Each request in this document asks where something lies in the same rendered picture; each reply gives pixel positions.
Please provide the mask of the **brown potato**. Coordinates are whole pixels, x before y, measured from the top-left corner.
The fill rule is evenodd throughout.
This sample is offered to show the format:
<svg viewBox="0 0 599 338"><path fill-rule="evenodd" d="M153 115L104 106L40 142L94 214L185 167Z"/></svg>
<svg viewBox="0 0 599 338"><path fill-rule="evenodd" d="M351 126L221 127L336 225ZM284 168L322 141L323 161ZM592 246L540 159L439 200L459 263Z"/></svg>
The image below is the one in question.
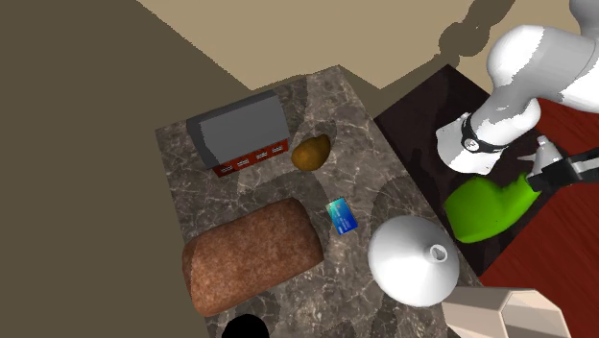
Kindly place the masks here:
<svg viewBox="0 0 599 338"><path fill-rule="evenodd" d="M298 145L291 156L293 164L301 171L314 171L327 161L331 150L326 134L310 137Z"/></svg>

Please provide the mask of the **marble top table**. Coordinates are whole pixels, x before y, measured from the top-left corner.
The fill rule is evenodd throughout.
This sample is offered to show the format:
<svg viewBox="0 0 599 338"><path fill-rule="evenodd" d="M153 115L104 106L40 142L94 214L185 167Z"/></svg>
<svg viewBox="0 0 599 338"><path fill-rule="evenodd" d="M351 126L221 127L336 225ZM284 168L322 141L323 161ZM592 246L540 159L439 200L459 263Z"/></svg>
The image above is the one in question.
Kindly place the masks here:
<svg viewBox="0 0 599 338"><path fill-rule="evenodd" d="M397 215L435 221L436 214L343 71L325 69L279 86L276 94L292 145L321 133L330 138L330 156L319 170L301 172L285 154L219 178L203 169L184 122L156 131L185 239L293 197L306 207L323 244L324 260L316 267L207 318L209 338L221 338L227 323L245 313L260 317L271 338L459 338L439 305L396 302L371 277L367 252L374 229ZM342 235L325 208L340 197L358 224Z"/></svg>

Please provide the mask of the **red toy house grey roof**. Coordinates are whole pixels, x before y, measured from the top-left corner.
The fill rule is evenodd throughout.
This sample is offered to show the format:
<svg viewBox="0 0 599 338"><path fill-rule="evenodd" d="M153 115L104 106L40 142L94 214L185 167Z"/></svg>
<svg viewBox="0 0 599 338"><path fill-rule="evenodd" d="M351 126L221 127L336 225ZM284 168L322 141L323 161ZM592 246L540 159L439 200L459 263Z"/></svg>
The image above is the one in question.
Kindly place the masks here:
<svg viewBox="0 0 599 338"><path fill-rule="evenodd" d="M272 90L191 117L186 129L204 166L217 177L289 150L287 120Z"/></svg>

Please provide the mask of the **brown bread loaf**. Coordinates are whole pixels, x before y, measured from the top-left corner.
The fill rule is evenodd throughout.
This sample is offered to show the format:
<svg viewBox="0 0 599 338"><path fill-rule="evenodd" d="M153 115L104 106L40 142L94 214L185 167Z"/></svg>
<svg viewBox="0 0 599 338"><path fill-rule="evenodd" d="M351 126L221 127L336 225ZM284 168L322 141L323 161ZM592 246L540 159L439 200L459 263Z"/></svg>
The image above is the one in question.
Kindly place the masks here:
<svg viewBox="0 0 599 338"><path fill-rule="evenodd" d="M210 317L323 261L303 204L287 198L209 229L185 244L182 272L195 309Z"/></svg>

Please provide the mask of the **dark robot stand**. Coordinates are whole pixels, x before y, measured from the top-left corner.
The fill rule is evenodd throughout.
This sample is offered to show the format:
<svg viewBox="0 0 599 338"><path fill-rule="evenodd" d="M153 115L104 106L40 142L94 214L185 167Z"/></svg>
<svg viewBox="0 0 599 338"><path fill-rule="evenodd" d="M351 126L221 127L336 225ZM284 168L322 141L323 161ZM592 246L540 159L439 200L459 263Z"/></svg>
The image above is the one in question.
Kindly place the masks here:
<svg viewBox="0 0 599 338"><path fill-rule="evenodd" d="M474 175L457 173L441 161L435 131L462 113L478 109L489 96L487 91L448 64L374 119L478 277L484 274L555 194L555 190L542 193L521 219L490 239L472 244L455 239L443 202ZM531 155L538 147L539 135L537 130L532 129L512 143L485 177L499 186L505 186L520 173L529 172L532 163L516 158Z"/></svg>

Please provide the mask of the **blue card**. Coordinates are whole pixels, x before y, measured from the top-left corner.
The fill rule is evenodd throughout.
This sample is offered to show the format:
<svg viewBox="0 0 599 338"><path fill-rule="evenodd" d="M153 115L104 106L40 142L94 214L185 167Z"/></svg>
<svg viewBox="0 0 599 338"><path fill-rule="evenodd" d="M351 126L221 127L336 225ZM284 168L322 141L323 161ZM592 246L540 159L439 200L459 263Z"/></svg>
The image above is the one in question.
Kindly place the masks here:
<svg viewBox="0 0 599 338"><path fill-rule="evenodd" d="M337 232L342 235L358 228L345 198L340 197L326 205L326 211Z"/></svg>

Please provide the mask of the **black round object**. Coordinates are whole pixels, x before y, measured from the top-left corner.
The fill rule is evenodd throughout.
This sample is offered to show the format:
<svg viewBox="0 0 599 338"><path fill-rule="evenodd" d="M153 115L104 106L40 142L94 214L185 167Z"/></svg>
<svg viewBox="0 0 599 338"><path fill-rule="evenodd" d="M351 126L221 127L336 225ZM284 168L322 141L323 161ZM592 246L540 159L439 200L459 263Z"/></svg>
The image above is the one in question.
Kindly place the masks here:
<svg viewBox="0 0 599 338"><path fill-rule="evenodd" d="M270 333L262 319L243 314L227 323L221 338L270 338Z"/></svg>

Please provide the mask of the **green spray bottle white head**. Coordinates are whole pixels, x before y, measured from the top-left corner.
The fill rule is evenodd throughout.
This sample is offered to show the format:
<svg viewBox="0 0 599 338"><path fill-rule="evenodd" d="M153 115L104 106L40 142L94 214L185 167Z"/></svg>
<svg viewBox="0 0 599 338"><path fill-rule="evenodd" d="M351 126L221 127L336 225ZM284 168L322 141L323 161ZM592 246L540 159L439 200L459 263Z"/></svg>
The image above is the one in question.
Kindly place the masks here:
<svg viewBox="0 0 599 338"><path fill-rule="evenodd" d="M539 198L541 192L534 190L528 180L563 156L545 135L537 141L536 152L521 158L534 162L530 173L519 174L503 187L476 176L449 195L443 207L457 240L470 244L494 237L516 223Z"/></svg>

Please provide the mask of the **white conical vase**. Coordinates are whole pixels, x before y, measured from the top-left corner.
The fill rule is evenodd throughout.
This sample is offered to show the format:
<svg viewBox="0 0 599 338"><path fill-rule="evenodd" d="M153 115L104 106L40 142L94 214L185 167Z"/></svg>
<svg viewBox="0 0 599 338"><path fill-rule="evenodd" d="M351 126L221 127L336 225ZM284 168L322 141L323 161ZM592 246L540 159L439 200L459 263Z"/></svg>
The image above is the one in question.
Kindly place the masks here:
<svg viewBox="0 0 599 338"><path fill-rule="evenodd" d="M442 302L456 287L460 273L450 236L440 226L413 215L396 216L376 229L368 261L381 290L414 307Z"/></svg>

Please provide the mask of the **beige hexagonal bin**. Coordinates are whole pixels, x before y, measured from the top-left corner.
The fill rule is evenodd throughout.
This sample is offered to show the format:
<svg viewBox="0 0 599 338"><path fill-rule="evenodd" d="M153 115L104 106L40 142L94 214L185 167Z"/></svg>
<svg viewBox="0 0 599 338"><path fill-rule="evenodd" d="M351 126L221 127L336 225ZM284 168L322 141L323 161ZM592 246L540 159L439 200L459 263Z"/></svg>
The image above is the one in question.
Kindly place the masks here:
<svg viewBox="0 0 599 338"><path fill-rule="evenodd" d="M561 309L535 289L459 286L442 308L460 338L572 338Z"/></svg>

